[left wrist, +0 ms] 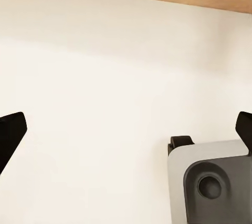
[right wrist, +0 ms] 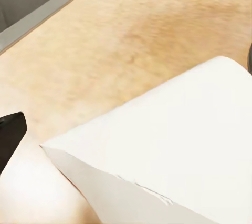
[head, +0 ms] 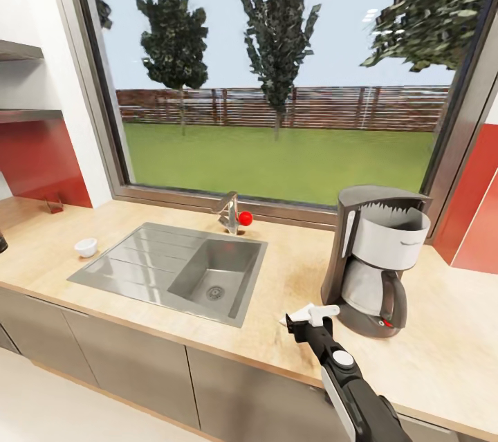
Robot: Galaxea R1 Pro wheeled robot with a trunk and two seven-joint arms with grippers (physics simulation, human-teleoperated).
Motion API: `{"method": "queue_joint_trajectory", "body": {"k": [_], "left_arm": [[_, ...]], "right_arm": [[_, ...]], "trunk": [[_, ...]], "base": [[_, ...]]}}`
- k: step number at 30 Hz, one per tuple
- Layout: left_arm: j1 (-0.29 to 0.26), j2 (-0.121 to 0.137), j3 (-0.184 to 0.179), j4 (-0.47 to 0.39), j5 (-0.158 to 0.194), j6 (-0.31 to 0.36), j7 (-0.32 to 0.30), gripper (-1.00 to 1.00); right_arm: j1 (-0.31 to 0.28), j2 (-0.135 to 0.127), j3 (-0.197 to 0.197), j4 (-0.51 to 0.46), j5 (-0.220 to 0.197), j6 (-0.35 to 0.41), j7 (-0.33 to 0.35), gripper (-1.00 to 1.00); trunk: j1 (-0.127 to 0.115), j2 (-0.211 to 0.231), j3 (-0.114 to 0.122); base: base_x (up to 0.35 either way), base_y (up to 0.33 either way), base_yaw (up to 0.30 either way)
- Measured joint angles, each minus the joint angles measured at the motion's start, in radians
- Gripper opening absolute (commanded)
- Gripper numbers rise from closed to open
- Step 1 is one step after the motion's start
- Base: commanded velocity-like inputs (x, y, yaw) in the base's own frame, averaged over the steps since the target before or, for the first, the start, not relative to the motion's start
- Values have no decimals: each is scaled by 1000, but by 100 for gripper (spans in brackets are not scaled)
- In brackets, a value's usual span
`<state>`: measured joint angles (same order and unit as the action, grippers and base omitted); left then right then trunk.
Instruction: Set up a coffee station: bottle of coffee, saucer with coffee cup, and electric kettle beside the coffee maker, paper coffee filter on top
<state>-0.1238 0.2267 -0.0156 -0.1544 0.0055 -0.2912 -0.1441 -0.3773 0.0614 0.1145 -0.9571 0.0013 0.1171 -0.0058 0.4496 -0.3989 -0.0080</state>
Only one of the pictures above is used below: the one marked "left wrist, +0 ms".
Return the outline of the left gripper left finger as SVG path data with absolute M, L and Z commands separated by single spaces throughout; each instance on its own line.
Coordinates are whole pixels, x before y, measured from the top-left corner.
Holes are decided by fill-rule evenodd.
M 0 174 L 27 133 L 22 111 L 0 117 Z

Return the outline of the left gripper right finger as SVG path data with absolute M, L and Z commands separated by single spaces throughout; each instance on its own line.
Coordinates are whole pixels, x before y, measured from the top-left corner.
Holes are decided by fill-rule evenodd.
M 252 154 L 252 114 L 240 111 L 235 130 Z

